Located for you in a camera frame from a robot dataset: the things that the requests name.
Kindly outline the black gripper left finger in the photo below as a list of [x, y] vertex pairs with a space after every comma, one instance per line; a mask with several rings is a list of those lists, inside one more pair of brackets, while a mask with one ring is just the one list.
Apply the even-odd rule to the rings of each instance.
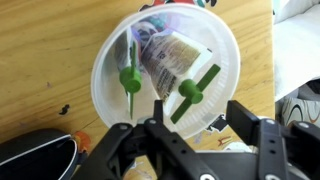
[[163, 121], [163, 101], [154, 101], [153, 119], [159, 122]]

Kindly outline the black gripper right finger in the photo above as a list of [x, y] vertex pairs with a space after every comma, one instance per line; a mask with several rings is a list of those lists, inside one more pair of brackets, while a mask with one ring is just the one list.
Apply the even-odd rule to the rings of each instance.
[[257, 145], [259, 118], [236, 100], [227, 103], [227, 124], [247, 145]]

